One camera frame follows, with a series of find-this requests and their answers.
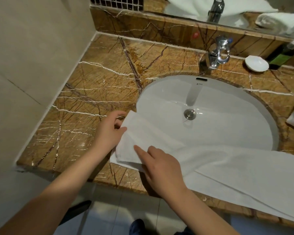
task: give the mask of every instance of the white soap dish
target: white soap dish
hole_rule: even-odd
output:
[[[264,72],[269,69],[269,63],[262,57],[249,55],[245,59],[247,67],[254,72]]]

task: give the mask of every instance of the green bottle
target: green bottle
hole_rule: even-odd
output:
[[[284,43],[277,47],[267,58],[269,69],[277,70],[294,56],[294,40],[291,43]]]

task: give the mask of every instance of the marble countertop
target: marble countertop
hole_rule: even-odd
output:
[[[17,161],[27,170],[63,172],[91,144],[98,123],[109,111],[134,110],[141,91],[155,78],[198,75],[203,53],[139,39],[97,34]],[[212,78],[259,99],[280,130],[279,150],[294,154],[294,129],[286,119],[294,110],[294,69],[249,72],[242,59],[212,71]],[[90,180],[153,195],[144,174],[110,163],[109,156]],[[294,227],[294,222],[196,193],[208,206]]]

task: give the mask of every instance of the mirror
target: mirror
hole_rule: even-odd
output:
[[[294,0],[144,0],[144,11],[294,38]]]

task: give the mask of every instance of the chrome faucet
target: chrome faucet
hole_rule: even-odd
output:
[[[199,76],[210,75],[211,70],[217,69],[220,64],[225,64],[230,59],[230,44],[232,39],[227,39],[224,36],[218,36],[215,39],[208,51],[202,56],[199,61]],[[222,58],[222,53],[225,52],[226,57]]]
[[[210,11],[208,11],[208,19],[207,22],[219,23],[221,18],[221,14],[224,9],[224,1],[223,0],[214,0]]]

